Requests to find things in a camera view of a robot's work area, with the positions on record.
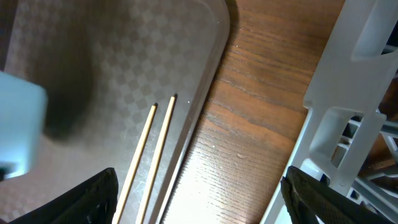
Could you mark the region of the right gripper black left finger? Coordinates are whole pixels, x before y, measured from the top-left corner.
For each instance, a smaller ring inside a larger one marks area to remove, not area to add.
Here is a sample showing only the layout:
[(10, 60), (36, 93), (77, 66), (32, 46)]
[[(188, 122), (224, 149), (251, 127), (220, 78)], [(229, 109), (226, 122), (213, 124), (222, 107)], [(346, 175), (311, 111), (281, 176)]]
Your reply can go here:
[(108, 167), (10, 224), (111, 223), (118, 203), (118, 177)]

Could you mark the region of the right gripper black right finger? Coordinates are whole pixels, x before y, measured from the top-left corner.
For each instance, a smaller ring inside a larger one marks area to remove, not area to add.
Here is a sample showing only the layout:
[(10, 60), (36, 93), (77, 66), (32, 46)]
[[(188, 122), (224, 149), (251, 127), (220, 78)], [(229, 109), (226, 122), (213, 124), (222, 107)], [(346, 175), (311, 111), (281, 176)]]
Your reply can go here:
[(369, 211), (300, 169), (290, 166), (280, 182), (292, 223), (392, 223)]

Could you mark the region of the light blue rice bowl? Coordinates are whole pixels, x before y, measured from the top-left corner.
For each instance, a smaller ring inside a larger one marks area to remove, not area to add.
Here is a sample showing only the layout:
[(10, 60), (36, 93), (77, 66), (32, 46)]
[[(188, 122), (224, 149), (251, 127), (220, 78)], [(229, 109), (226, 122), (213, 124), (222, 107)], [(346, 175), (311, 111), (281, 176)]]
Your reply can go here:
[(47, 109), (39, 85), (1, 72), (1, 173), (11, 179), (28, 173), (37, 158)]

